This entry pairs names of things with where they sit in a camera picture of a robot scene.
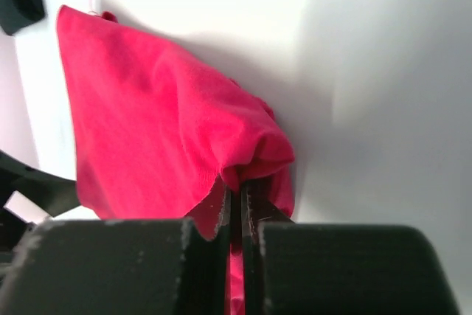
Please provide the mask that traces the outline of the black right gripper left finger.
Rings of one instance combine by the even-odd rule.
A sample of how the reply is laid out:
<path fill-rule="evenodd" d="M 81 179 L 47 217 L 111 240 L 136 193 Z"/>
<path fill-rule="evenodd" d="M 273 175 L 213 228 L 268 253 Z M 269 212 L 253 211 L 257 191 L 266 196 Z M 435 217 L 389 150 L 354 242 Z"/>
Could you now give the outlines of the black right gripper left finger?
<path fill-rule="evenodd" d="M 3 314 L 228 314 L 231 190 L 185 217 L 50 221 L 18 247 Z"/>

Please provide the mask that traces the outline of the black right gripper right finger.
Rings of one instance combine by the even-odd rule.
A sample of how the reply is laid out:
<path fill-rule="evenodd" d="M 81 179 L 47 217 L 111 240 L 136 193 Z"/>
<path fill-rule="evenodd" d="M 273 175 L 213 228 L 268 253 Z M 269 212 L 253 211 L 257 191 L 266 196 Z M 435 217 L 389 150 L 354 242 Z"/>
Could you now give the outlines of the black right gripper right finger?
<path fill-rule="evenodd" d="M 458 314 L 434 247 L 418 229 L 297 224 L 266 179 L 240 191 L 248 314 Z"/>

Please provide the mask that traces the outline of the pink t shirt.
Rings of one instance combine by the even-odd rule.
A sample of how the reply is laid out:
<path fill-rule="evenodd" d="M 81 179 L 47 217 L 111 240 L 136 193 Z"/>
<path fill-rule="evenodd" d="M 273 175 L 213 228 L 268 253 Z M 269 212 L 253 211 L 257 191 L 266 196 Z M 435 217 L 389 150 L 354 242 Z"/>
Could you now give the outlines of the pink t shirt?
<path fill-rule="evenodd" d="M 218 181 L 231 190 L 229 313 L 245 310 L 240 191 L 266 179 L 294 210 L 294 150 L 271 108 L 178 44 L 112 13 L 62 6 L 57 36 L 80 202 L 102 221 L 185 217 Z"/>

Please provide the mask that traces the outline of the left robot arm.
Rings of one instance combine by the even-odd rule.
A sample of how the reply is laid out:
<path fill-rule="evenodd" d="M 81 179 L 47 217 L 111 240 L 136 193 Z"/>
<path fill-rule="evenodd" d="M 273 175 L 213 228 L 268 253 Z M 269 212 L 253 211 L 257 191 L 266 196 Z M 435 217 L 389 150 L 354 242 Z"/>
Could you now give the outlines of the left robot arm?
<path fill-rule="evenodd" d="M 13 209 L 37 207 L 46 217 L 57 217 L 80 206 L 76 182 L 37 170 L 1 152 L 1 256 L 11 254 L 35 222 Z"/>

